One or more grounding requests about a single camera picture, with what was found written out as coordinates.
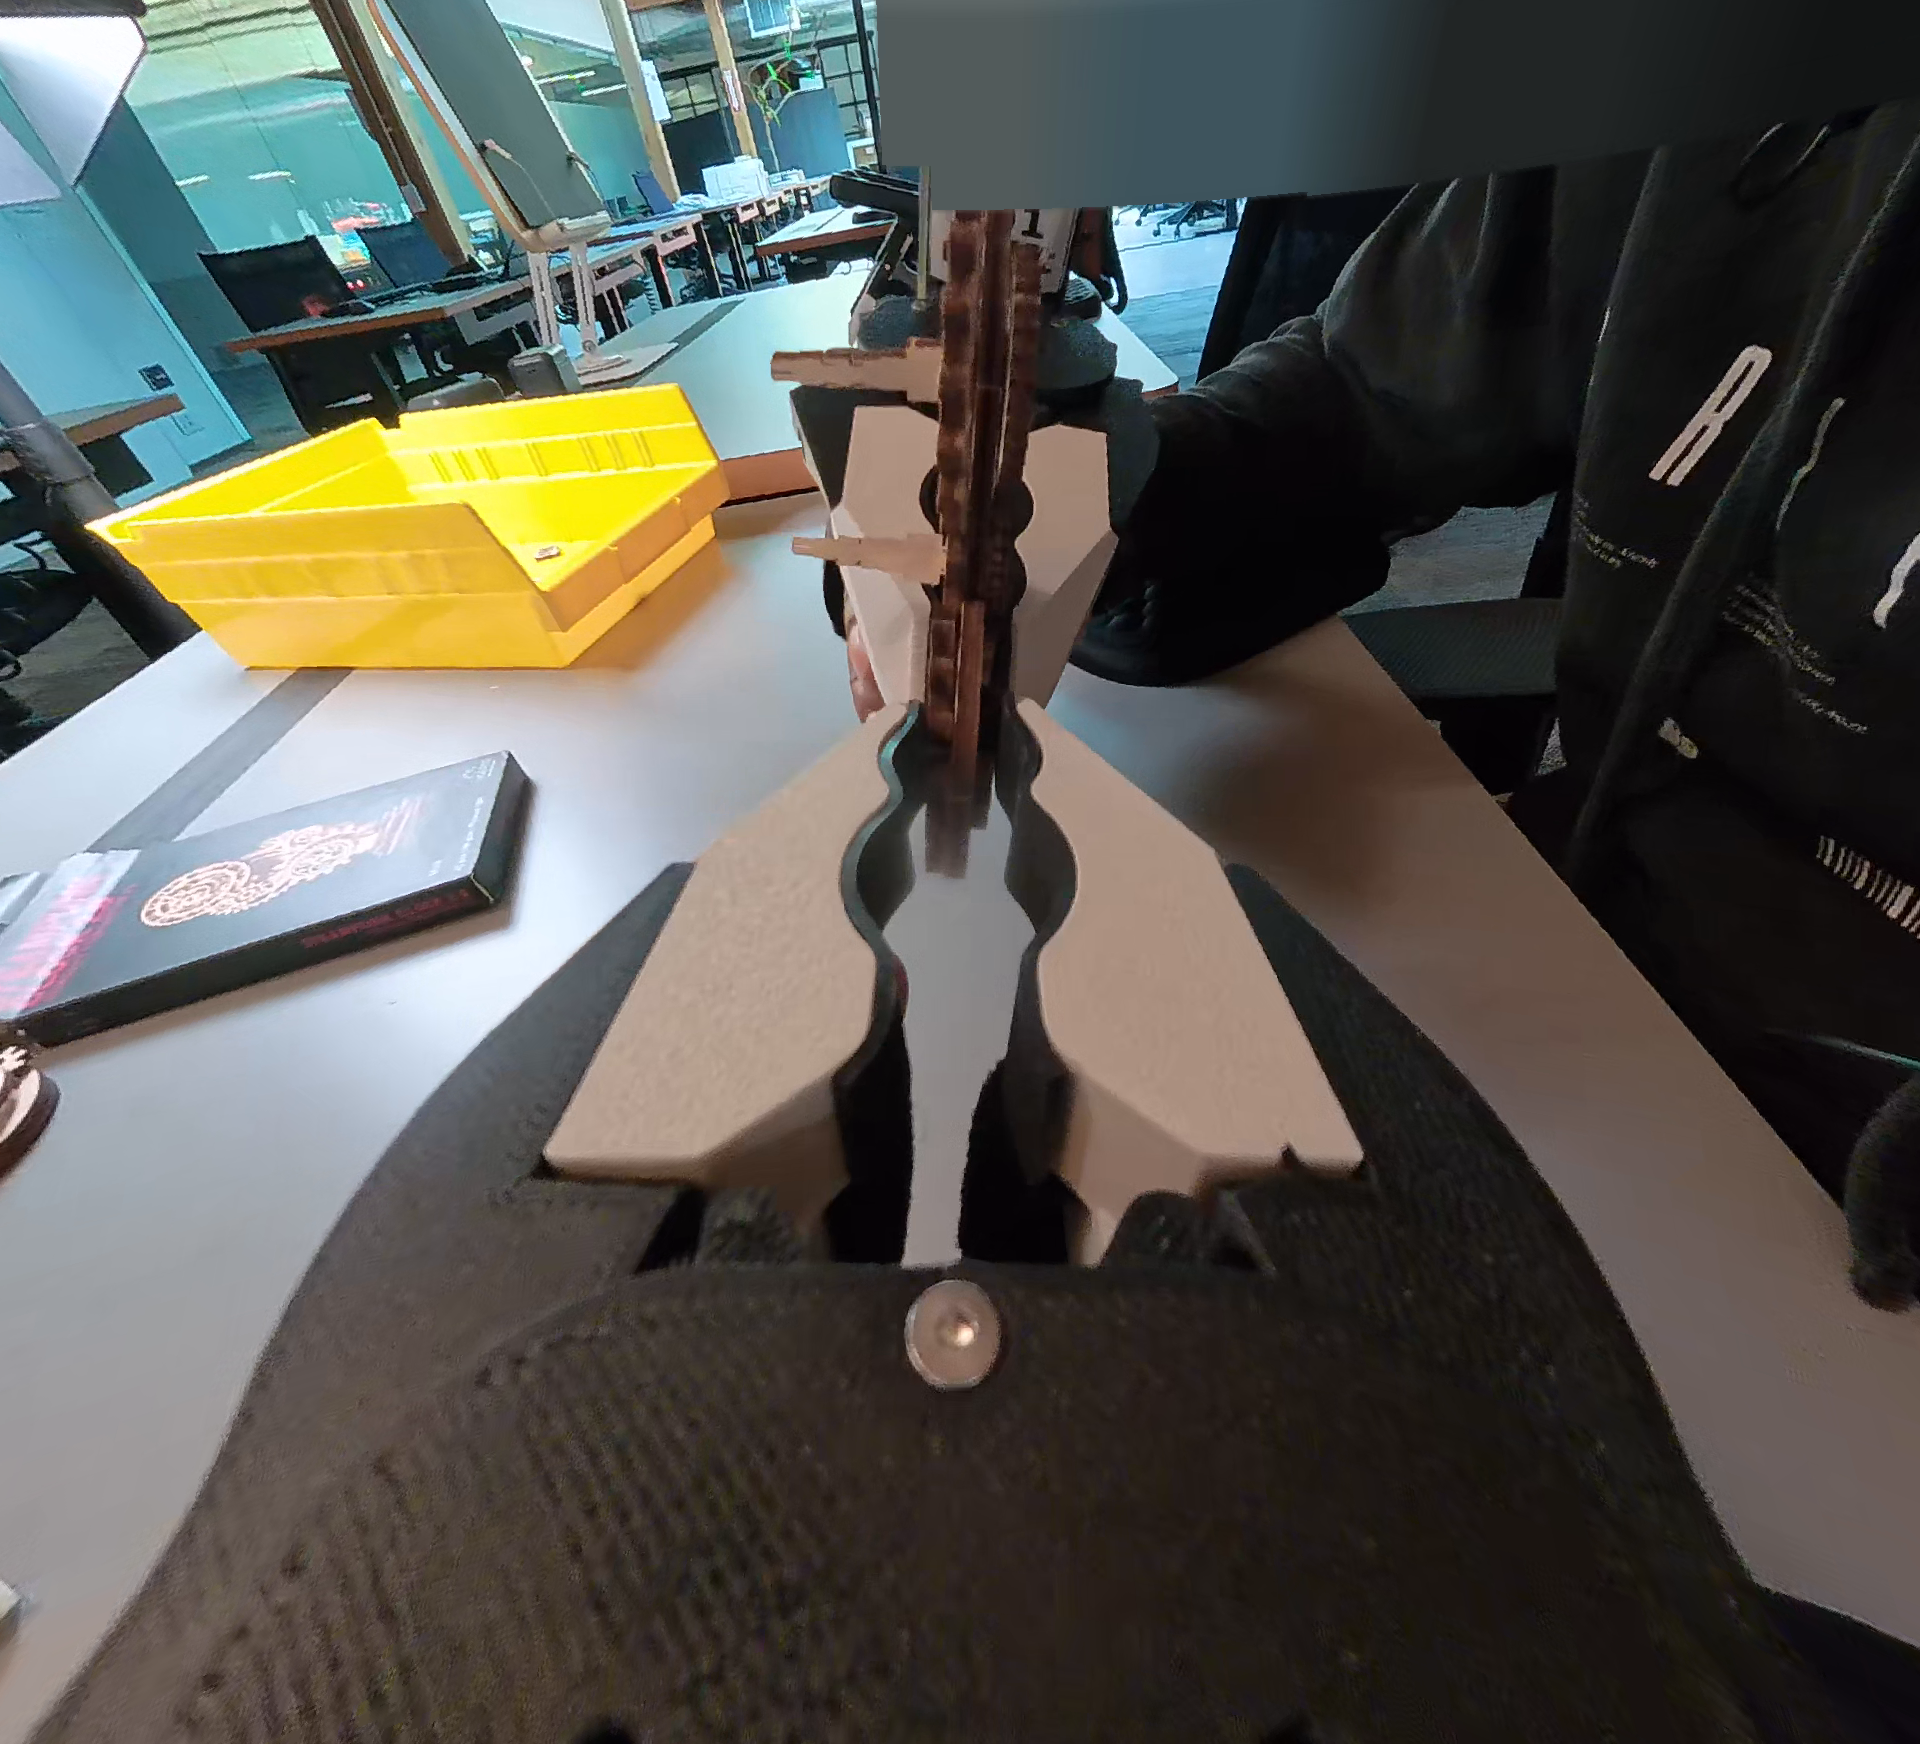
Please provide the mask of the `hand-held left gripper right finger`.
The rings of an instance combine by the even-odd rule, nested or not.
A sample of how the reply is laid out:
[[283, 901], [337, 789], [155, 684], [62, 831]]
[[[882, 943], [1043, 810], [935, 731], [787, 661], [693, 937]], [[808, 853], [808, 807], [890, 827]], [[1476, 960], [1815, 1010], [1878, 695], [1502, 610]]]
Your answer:
[[1008, 896], [1032, 927], [1008, 1027], [1021, 1180], [1100, 1258], [1154, 1193], [1198, 1205], [1360, 1139], [1224, 864], [1033, 699], [1008, 714]]

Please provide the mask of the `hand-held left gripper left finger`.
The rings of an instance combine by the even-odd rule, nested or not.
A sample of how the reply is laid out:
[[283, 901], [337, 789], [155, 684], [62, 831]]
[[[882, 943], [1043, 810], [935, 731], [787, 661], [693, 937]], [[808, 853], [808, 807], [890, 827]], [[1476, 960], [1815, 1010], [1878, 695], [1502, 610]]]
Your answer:
[[844, 866], [902, 728], [876, 711], [703, 851], [546, 1137], [558, 1178], [757, 1188], [820, 1219], [851, 1178], [834, 1079], [877, 990]]

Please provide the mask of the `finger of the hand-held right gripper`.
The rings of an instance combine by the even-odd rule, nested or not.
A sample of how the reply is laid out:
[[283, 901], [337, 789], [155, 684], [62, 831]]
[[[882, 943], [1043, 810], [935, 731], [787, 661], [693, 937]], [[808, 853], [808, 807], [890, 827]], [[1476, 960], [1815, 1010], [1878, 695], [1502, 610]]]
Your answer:
[[1116, 553], [1107, 436], [1049, 426], [1021, 464], [1029, 515], [1013, 537], [1016, 593], [1006, 605], [1006, 704], [1045, 704]]
[[[938, 478], [940, 427], [911, 404], [860, 406], [851, 416], [840, 491], [829, 506], [834, 537], [938, 538], [922, 484]], [[924, 699], [929, 595], [924, 579], [851, 563], [845, 603], [885, 704]]]

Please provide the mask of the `wooden gear assembly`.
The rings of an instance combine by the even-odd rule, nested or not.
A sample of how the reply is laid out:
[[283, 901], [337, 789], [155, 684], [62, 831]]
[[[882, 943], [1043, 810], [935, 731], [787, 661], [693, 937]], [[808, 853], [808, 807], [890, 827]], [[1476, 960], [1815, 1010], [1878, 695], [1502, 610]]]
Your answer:
[[1043, 246], [1013, 212], [953, 212], [940, 338], [782, 349], [787, 385], [898, 390], [938, 413], [932, 537], [829, 538], [813, 557], [929, 588], [922, 728], [945, 750], [928, 794], [928, 867], [959, 875], [1012, 669], [1021, 469], [1043, 328]]

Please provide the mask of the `person's left forearm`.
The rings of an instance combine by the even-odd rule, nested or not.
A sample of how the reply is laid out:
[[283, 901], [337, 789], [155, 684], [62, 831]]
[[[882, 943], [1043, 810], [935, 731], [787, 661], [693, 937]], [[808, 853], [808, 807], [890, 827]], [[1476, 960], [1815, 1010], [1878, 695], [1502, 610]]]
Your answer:
[[1840, 1193], [1845, 1273], [1859, 1300], [1916, 1300], [1916, 1076], [1895, 1085], [1859, 1127]]

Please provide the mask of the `black puzzle box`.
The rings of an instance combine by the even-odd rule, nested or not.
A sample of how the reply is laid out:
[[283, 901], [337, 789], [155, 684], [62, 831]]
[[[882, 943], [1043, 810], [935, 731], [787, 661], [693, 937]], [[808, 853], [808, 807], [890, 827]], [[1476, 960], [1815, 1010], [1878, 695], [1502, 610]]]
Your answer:
[[512, 892], [531, 796], [490, 752], [8, 875], [1, 1018], [72, 1043], [486, 913]]

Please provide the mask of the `yellow plastic bin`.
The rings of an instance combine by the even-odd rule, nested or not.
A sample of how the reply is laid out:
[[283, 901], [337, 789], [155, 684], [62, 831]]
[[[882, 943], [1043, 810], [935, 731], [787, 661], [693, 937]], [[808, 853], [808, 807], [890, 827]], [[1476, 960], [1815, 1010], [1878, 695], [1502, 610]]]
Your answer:
[[355, 421], [88, 527], [245, 667], [565, 667], [714, 542], [678, 385]]

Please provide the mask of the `person's black hoodie torso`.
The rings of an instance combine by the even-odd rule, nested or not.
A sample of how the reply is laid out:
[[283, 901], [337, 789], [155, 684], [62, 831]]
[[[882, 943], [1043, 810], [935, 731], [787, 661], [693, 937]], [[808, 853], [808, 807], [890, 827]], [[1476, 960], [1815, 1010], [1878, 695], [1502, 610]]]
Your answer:
[[1580, 406], [1572, 881], [1815, 1180], [1915, 1076], [1915, 98], [1649, 161]]

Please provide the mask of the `small round wooden gear stack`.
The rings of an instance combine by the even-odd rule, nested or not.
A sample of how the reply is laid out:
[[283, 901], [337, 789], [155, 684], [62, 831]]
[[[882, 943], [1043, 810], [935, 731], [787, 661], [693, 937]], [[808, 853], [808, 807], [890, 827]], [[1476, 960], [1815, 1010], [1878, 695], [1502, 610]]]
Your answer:
[[1, 1034], [1, 1178], [35, 1153], [59, 1102], [37, 1045], [15, 1029]]

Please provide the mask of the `white softbox light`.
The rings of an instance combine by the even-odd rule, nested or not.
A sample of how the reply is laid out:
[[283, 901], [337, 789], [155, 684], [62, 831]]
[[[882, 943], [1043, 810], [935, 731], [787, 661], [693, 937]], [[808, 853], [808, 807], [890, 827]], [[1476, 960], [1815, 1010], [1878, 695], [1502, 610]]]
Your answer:
[[51, 203], [83, 173], [140, 65], [140, 0], [1, 0], [1, 204]]

